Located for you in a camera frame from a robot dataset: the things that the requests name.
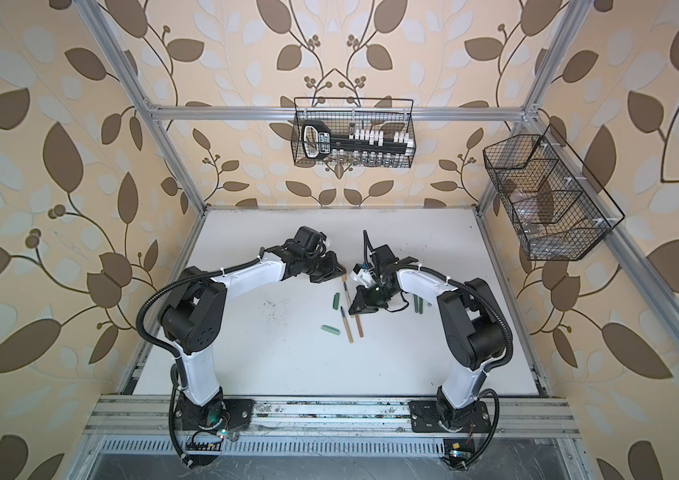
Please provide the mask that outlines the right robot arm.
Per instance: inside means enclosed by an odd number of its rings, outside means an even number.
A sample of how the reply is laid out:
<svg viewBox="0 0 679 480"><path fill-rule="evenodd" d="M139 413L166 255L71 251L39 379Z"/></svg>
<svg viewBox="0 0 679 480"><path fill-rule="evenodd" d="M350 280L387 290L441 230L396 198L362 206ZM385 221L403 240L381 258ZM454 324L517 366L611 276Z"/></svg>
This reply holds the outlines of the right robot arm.
<svg viewBox="0 0 679 480"><path fill-rule="evenodd" d="M413 257L399 258L388 245L375 247L363 234L363 262L353 276L361 285L349 307L352 316L389 310L389 302L405 293L433 304L445 334L453 365L437 390L435 413L439 427L459 432L469 425L489 372L513 359L513 330L489 284L481 278L459 282L425 267Z"/></svg>

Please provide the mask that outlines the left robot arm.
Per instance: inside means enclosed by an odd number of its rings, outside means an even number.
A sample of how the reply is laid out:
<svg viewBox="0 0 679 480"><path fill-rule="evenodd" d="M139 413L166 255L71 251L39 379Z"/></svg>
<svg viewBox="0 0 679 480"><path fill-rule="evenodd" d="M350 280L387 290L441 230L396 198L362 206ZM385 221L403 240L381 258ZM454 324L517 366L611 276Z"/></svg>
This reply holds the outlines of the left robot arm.
<svg viewBox="0 0 679 480"><path fill-rule="evenodd" d="M249 262L217 271L186 268L143 303L134 327L143 340L172 356L175 387L199 425L209 428L223 418L212 346L227 302L302 274L313 284L345 275L347 270L326 242L325 234L301 226L293 238L262 248Z"/></svg>

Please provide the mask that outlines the light green cap lower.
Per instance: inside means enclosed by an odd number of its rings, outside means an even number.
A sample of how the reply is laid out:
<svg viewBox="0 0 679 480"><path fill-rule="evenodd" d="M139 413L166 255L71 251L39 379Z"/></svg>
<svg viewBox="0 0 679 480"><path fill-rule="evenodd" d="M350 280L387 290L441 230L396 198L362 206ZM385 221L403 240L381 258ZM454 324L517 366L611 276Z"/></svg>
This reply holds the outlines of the light green cap lower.
<svg viewBox="0 0 679 480"><path fill-rule="evenodd" d="M329 326L329 325L321 325L320 329L324 332L330 333L332 335L341 335L341 330L338 330L335 327Z"/></svg>

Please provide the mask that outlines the black socket tool set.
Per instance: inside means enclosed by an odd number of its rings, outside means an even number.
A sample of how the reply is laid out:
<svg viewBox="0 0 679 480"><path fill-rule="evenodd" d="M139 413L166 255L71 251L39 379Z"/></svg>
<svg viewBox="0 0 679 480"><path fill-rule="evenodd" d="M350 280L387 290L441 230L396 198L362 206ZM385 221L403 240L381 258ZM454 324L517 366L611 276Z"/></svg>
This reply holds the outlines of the black socket tool set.
<svg viewBox="0 0 679 480"><path fill-rule="evenodd" d="M297 145L314 160L339 159L345 154L359 158L387 159L415 156L415 138L407 131L387 134L383 130L349 125L349 130L330 128L319 120L305 121L298 130Z"/></svg>

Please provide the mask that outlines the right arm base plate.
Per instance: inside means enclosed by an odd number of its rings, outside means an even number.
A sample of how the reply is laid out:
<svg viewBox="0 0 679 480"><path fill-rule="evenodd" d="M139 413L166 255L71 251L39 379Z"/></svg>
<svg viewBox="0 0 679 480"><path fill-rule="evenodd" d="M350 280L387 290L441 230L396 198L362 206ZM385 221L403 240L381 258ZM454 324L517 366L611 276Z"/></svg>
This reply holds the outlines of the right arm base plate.
<svg viewBox="0 0 679 480"><path fill-rule="evenodd" d="M465 408L453 409L445 400L409 401L411 429L415 433L489 433L489 408L477 401Z"/></svg>

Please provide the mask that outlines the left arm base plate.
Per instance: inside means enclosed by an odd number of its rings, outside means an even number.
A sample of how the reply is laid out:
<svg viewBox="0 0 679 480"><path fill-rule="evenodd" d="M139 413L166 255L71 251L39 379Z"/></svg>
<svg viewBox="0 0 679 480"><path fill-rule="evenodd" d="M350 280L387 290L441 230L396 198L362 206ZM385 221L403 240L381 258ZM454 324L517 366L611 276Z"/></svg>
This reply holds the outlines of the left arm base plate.
<svg viewBox="0 0 679 480"><path fill-rule="evenodd" d="M214 400L200 407L181 396L171 416L178 422L178 429L183 431L237 431L250 425L253 407L254 400L247 398Z"/></svg>

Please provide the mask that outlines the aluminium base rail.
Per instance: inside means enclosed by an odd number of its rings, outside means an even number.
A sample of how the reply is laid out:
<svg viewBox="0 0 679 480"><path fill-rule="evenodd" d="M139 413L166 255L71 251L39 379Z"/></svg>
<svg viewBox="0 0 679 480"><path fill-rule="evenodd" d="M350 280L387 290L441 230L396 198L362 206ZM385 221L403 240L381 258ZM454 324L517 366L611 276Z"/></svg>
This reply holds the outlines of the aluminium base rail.
<svg viewBox="0 0 679 480"><path fill-rule="evenodd" d="M458 430L439 424L427 397L259 396L240 407L240 397L225 400L228 413L219 424L240 435L383 437L467 436L489 431L495 408L485 402L477 419ZM105 395L95 405L86 434L163 434L173 418L193 432L183 413L170 413L165 395ZM581 432L562 399L503 397L495 435L499 438L579 439Z"/></svg>

